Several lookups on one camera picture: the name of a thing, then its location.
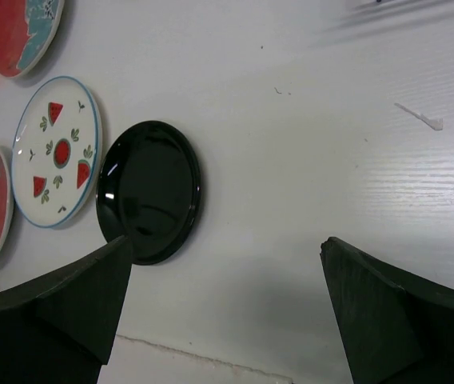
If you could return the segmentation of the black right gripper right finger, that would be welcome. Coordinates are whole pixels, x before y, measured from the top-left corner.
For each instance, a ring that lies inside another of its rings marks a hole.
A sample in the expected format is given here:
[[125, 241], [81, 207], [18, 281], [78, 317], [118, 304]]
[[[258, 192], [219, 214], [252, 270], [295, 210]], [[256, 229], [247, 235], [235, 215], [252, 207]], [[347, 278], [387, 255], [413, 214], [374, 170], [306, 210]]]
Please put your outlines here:
[[454, 383], [454, 289], [334, 237], [321, 264], [355, 383]]

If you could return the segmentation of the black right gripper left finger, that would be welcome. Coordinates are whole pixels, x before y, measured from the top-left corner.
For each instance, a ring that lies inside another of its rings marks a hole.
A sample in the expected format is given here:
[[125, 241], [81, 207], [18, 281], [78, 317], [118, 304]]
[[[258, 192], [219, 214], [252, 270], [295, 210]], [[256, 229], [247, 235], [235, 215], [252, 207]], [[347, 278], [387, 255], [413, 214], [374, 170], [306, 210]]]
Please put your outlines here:
[[95, 383], [110, 359], [132, 268], [119, 237], [0, 292], [0, 383]]

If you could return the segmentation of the black plate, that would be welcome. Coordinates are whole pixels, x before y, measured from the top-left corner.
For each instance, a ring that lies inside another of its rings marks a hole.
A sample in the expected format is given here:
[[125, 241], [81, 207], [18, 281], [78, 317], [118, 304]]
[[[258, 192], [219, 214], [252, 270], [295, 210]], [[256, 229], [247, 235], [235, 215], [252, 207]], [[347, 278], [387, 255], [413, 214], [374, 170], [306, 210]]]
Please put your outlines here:
[[197, 222], [202, 177], [186, 136], [166, 122], [131, 126], [108, 149], [98, 177], [96, 212], [107, 242], [126, 236], [133, 263], [172, 257]]

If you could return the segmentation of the white watermelon pattern plate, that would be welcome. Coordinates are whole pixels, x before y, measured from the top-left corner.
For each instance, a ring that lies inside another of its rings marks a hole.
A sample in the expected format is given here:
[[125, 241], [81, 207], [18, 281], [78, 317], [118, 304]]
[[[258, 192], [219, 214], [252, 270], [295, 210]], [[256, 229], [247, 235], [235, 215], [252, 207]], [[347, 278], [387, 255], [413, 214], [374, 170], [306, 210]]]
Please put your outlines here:
[[29, 100], [13, 143], [15, 201], [34, 226], [54, 228], [85, 204], [102, 156], [102, 120], [90, 90], [76, 78], [45, 82]]

